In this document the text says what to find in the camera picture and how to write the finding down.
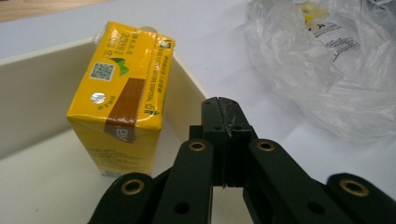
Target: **white plastic bag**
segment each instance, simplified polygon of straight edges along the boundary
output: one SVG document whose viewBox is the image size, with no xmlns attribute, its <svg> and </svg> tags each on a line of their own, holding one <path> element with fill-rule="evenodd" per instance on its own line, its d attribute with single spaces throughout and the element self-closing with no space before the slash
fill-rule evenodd
<svg viewBox="0 0 396 224">
<path fill-rule="evenodd" d="M 308 119 L 349 140 L 396 135 L 396 1 L 372 1 L 247 7 L 253 66 Z"/>
</svg>

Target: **white table surface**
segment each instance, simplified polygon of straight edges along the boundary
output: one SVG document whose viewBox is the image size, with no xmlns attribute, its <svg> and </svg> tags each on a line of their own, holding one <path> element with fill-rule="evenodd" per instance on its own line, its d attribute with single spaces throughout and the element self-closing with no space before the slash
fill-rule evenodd
<svg viewBox="0 0 396 224">
<path fill-rule="evenodd" d="M 352 173 L 396 199 L 396 138 L 348 142 L 311 126 L 293 102 L 272 92 L 249 63 L 247 3 L 120 0 L 2 22 L 0 59 L 93 36 L 107 21 L 156 27 L 177 41 L 177 54 L 210 95 L 237 101 L 258 136 L 277 141 L 313 178 Z"/>
</svg>

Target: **barcode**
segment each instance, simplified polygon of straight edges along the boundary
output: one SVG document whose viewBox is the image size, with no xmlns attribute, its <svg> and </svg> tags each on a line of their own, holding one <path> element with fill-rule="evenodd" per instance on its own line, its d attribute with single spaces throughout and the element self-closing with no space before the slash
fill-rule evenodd
<svg viewBox="0 0 396 224">
<path fill-rule="evenodd" d="M 115 67 L 113 64 L 95 63 L 90 77 L 109 81 L 113 76 Z"/>
<path fill-rule="evenodd" d="M 113 176 L 113 177 L 120 177 L 120 176 L 122 176 L 122 174 L 120 174 L 120 173 L 111 172 L 111 171 L 104 171 L 104 170 L 101 170 L 100 173 L 101 173 L 102 175 L 109 175 L 109 176 Z"/>
</svg>

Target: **yellow juice box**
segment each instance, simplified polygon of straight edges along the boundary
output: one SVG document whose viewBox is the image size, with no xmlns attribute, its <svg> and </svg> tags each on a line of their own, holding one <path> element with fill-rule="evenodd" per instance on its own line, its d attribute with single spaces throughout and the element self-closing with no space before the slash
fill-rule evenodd
<svg viewBox="0 0 396 224">
<path fill-rule="evenodd" d="M 175 40 L 110 21 L 67 112 L 103 175 L 150 174 Z"/>
</svg>

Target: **white tray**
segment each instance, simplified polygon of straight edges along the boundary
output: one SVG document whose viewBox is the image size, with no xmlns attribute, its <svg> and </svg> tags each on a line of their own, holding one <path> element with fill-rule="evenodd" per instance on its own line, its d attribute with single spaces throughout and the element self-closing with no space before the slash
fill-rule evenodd
<svg viewBox="0 0 396 224">
<path fill-rule="evenodd" d="M 115 180 L 102 176 L 65 113 L 89 39 L 0 61 L 0 223 L 87 223 Z M 175 55 L 153 176 L 172 166 L 205 90 Z M 214 189 L 212 223 L 251 223 L 241 189 Z"/>
</svg>

